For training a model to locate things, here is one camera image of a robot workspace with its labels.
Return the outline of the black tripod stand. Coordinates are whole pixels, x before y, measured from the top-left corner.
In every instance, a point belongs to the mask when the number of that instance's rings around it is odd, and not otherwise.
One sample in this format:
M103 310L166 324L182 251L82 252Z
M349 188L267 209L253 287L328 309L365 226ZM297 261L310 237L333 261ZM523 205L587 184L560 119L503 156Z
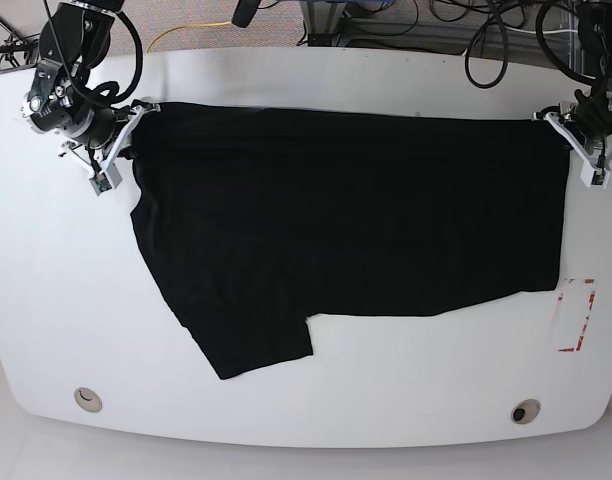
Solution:
M1 15L0 28L7 34L0 44L0 73L35 67L39 59L40 34L21 34Z

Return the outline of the black cylinder on floor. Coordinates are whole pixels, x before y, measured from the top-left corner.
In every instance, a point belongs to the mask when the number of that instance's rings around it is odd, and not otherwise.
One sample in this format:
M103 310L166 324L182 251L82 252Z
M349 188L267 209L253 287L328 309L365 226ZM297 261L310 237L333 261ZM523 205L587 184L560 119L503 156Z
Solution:
M239 28L247 28L255 17L260 3L260 0L239 0L231 23Z

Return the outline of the aluminium frame base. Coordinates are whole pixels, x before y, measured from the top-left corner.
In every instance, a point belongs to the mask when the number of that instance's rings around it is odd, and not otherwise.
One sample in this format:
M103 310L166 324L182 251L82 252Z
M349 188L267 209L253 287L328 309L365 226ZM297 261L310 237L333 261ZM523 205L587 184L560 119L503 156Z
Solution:
M300 1L306 44L330 47L339 36L339 23L348 1Z

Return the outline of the black printed T-shirt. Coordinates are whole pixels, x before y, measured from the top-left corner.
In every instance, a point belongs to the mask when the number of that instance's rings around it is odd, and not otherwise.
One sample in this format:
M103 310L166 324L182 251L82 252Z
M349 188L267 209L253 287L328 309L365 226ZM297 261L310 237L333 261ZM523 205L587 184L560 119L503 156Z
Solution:
M313 352L318 314L428 317L560 278L569 148L545 122L165 103L131 214L216 375Z

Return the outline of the red tape rectangle marking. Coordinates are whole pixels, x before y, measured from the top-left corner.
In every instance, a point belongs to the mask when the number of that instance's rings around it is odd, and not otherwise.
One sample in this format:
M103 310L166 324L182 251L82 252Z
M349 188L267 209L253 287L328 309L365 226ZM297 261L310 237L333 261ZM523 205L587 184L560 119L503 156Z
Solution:
M581 349L594 304L597 280L565 279L553 315L552 343L558 352Z

